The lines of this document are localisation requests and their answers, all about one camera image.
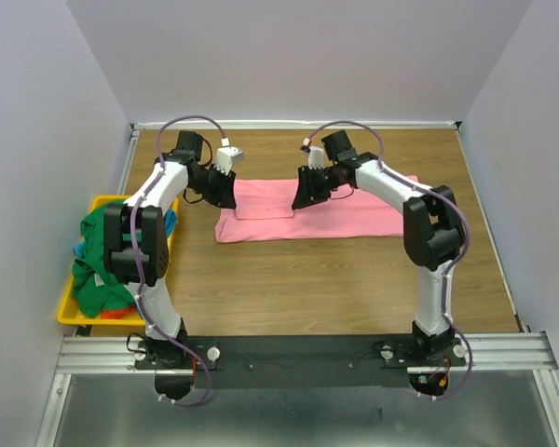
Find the pink t shirt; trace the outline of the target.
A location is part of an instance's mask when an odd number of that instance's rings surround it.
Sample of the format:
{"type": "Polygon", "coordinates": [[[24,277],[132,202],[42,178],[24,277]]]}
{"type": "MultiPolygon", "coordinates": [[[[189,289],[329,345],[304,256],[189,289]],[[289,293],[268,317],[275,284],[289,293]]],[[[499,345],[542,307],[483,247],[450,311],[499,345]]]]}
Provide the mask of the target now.
{"type": "Polygon", "coordinates": [[[293,210],[297,185],[296,179],[237,180],[237,207],[221,210],[216,241],[403,236],[401,214],[376,196],[345,185],[335,199],[293,210]]]}

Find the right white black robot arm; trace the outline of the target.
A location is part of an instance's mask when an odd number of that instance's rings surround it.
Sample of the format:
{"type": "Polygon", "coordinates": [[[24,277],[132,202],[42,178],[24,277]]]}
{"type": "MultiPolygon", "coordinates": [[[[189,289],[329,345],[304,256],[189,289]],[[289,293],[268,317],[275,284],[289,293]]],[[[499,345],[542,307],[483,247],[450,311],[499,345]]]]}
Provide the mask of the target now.
{"type": "Polygon", "coordinates": [[[468,222],[453,191],[431,188],[388,167],[380,156],[359,154],[345,131],[303,139],[307,164],[298,170],[292,209],[328,201],[342,185],[369,193],[402,216],[404,250],[419,273],[419,305],[412,323],[410,353],[423,365],[440,358],[456,340],[451,294],[456,265],[468,250],[468,222]]]}

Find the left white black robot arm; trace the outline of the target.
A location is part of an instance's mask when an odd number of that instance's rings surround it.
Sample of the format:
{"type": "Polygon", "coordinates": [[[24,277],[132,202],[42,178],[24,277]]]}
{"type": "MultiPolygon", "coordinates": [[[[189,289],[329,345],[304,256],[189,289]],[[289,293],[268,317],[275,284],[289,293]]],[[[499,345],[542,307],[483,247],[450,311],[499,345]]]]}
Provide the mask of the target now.
{"type": "Polygon", "coordinates": [[[131,294],[144,322],[146,344],[169,368],[198,355],[185,342],[184,321],[165,282],[170,261],[165,213],[188,189],[216,208],[237,207],[232,168],[243,159],[243,151],[223,136],[205,166],[200,163],[203,143],[202,135],[182,131],[175,147],[164,153],[156,139],[157,158],[147,180],[134,195],[103,212],[104,268],[131,294]]]}

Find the orange t shirt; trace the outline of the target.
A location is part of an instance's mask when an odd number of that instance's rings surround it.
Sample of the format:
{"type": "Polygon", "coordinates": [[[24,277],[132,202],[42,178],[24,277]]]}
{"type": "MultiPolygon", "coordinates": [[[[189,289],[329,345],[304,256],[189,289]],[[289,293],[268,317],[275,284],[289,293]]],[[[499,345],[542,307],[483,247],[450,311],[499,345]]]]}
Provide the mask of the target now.
{"type": "Polygon", "coordinates": [[[132,317],[135,314],[135,311],[136,307],[134,305],[117,309],[103,309],[100,313],[100,318],[120,320],[132,317]]]}

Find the green t shirt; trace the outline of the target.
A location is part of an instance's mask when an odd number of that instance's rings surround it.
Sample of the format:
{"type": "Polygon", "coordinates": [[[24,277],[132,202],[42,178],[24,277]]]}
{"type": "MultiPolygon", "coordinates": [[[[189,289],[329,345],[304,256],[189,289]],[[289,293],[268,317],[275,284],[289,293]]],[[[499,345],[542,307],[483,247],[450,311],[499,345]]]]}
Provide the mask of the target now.
{"type": "Polygon", "coordinates": [[[121,204],[121,200],[106,202],[88,214],[80,223],[82,239],[87,240],[82,258],[75,258],[72,275],[71,295],[77,300],[80,311],[88,318],[97,318],[103,309],[117,309],[134,305],[132,295],[116,277],[109,273],[103,259],[103,219],[110,204],[121,204]]]}

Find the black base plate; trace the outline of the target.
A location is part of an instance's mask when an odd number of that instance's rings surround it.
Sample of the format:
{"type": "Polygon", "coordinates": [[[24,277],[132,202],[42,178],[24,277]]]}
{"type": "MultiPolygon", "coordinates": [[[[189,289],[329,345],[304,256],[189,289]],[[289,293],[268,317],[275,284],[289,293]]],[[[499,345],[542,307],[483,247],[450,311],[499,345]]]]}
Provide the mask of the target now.
{"type": "Polygon", "coordinates": [[[449,373],[466,365],[454,335],[426,345],[412,334],[188,336],[178,347],[140,337],[134,367],[155,375],[155,390],[175,404],[226,389],[411,387],[444,395],[449,373]]]}

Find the aluminium front rail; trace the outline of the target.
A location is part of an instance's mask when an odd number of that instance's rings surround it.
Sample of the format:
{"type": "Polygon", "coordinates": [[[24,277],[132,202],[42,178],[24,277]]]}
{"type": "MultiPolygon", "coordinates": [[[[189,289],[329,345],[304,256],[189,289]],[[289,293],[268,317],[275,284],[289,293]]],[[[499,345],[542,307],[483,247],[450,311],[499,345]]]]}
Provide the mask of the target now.
{"type": "MultiPolygon", "coordinates": [[[[472,369],[482,371],[554,371],[558,368],[544,332],[472,333],[472,369]]],[[[56,372],[61,374],[138,373],[124,337],[66,337],[56,372]]]]}

